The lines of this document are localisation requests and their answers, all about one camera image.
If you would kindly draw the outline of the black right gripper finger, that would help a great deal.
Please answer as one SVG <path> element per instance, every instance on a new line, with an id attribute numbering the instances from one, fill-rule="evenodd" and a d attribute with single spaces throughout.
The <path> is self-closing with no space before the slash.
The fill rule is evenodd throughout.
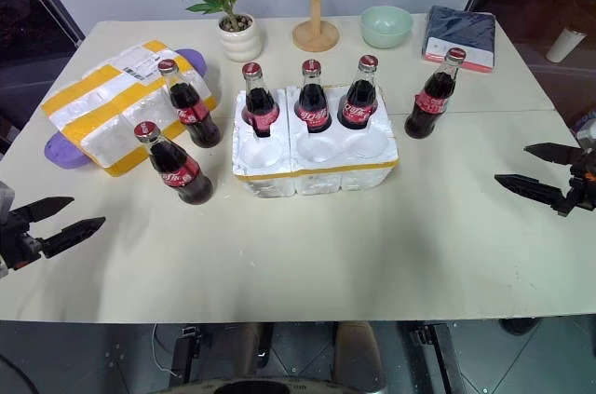
<path id="1" fill-rule="evenodd" d="M 496 174 L 494 178 L 507 190 L 521 197 L 549 205 L 559 214 L 572 210 L 562 190 L 519 174 Z"/>
<path id="2" fill-rule="evenodd" d="M 563 166 L 575 165 L 583 156 L 581 148 L 557 143 L 531 144 L 525 146 L 523 150 L 542 160 Z"/>

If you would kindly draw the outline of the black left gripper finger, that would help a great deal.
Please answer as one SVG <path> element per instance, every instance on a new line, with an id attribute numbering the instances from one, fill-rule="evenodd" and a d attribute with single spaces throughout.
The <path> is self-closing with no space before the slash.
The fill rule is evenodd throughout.
<path id="1" fill-rule="evenodd" d="M 8 213 L 8 224 L 15 227 L 28 227 L 55 215 L 68 204 L 73 197 L 46 197 L 36 202 L 24 205 Z"/>
<path id="2" fill-rule="evenodd" d="M 42 253 L 49 259 L 72 248 L 90 238 L 101 228 L 105 220 L 105 217 L 84 219 L 63 228 L 56 235 L 43 240 Z"/>

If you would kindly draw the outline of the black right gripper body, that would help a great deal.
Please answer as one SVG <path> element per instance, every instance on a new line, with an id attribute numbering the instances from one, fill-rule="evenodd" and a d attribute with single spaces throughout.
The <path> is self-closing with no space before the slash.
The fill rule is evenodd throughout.
<path id="1" fill-rule="evenodd" d="M 573 208 L 595 210 L 595 150 L 574 148 L 569 153 L 572 178 L 570 190 L 558 204 L 556 212 L 566 217 Z"/>

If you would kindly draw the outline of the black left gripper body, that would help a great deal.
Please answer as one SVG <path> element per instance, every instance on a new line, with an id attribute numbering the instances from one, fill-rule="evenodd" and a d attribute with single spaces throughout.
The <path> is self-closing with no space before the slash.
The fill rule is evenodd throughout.
<path id="1" fill-rule="evenodd" d="M 42 220 L 39 208 L 18 208 L 1 215 L 1 273 L 18 270 L 41 257 L 45 241 L 29 234 Z"/>

